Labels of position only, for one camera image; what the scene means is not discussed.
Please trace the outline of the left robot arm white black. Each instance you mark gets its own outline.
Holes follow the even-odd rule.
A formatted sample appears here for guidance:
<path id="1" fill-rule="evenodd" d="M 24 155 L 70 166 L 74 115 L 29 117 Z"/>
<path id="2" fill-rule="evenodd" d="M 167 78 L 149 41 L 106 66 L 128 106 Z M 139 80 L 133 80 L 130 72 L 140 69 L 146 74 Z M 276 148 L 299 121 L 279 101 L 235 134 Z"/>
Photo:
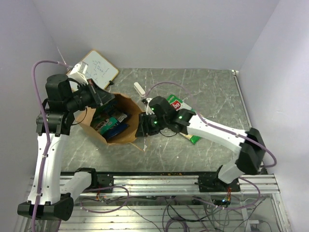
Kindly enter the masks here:
<path id="1" fill-rule="evenodd" d="M 20 216 L 67 221 L 79 195 L 84 190 L 93 192 L 98 188 L 94 168 L 79 168 L 73 178 L 61 186 L 62 157 L 74 124 L 74 113 L 105 106 L 115 95 L 98 87 L 92 79 L 77 81 L 78 90 L 73 92 L 71 81 L 65 74 L 47 78 L 47 99 L 41 103 L 41 113 L 36 119 L 36 171 L 27 201 L 18 205 L 17 213 Z"/>

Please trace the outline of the brown paper bag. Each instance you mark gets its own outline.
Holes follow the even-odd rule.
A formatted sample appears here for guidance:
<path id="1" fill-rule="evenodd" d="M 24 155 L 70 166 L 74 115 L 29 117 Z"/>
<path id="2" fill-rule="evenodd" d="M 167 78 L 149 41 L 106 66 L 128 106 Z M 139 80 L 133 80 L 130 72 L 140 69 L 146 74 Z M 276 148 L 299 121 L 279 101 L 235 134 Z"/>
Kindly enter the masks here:
<path id="1" fill-rule="evenodd" d="M 115 98 L 105 106 L 87 107 L 76 122 L 86 133 L 106 144 L 127 144 L 136 139 L 141 112 L 131 98 L 115 93 Z"/>

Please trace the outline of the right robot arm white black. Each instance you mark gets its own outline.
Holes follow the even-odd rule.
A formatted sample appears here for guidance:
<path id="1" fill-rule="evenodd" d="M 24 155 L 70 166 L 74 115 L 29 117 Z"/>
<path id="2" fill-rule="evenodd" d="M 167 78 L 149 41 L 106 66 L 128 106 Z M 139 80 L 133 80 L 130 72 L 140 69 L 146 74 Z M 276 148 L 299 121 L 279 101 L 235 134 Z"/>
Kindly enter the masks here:
<path id="1" fill-rule="evenodd" d="M 168 100 L 157 96 L 148 101 L 147 112 L 139 114 L 136 137 L 159 134 L 163 129 L 193 135 L 218 143 L 237 157 L 221 165 L 213 179 L 213 187 L 224 191 L 243 174 L 257 175 L 265 155 L 265 144 L 259 130 L 239 130 L 212 122 L 186 108 L 175 109 Z"/>

